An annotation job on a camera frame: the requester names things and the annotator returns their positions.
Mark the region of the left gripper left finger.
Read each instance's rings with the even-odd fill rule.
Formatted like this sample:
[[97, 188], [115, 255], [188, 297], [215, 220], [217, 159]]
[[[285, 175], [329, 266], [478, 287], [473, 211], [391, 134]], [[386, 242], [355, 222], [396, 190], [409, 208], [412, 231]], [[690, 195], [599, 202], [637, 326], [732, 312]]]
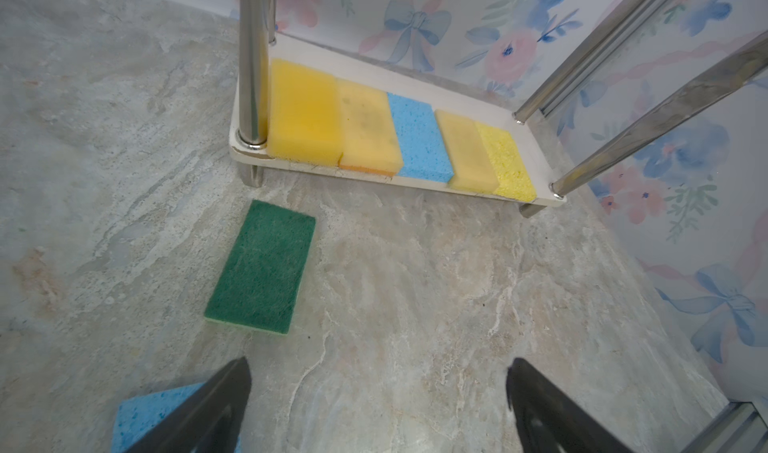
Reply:
[[212, 394], [191, 398], [128, 452], [238, 452], [252, 379], [244, 357], [228, 362], [207, 382]]

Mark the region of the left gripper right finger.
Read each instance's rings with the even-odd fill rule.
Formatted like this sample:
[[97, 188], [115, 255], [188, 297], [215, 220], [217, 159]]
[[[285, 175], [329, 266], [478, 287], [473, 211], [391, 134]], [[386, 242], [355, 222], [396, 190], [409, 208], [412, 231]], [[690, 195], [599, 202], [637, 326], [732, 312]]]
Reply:
[[505, 391], [525, 452], [630, 450], [523, 358], [508, 368]]

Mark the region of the tan yellow orange-backed sponge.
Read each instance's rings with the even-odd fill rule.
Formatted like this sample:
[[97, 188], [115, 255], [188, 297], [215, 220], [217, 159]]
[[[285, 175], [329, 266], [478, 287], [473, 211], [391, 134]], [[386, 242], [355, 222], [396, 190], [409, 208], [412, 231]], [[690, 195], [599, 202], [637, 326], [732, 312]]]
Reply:
[[404, 166], [388, 95], [359, 83], [337, 81], [345, 170], [392, 177]]

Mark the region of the large blue sponge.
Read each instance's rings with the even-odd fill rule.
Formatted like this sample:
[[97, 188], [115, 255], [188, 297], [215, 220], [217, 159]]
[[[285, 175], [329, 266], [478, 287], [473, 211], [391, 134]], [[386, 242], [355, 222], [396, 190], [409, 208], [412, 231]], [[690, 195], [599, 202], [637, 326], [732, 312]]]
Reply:
[[447, 184], [454, 176], [432, 107], [387, 94], [404, 165], [399, 176]]

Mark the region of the bright yellow sponge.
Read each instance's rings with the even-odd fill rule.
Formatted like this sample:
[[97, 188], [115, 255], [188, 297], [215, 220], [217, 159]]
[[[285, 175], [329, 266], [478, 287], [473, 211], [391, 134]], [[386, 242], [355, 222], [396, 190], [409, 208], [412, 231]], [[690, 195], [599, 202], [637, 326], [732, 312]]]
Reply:
[[271, 63], [268, 152], [288, 161], [338, 164], [343, 139], [335, 77], [281, 59]]

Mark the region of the yellow-green sponge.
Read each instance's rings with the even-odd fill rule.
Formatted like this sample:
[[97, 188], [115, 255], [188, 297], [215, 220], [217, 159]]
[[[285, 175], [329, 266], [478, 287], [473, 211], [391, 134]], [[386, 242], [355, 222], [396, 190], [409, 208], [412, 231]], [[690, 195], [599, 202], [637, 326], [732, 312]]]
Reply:
[[497, 178], [493, 194], [523, 203], [534, 201], [536, 189], [512, 136], [480, 122], [475, 125]]

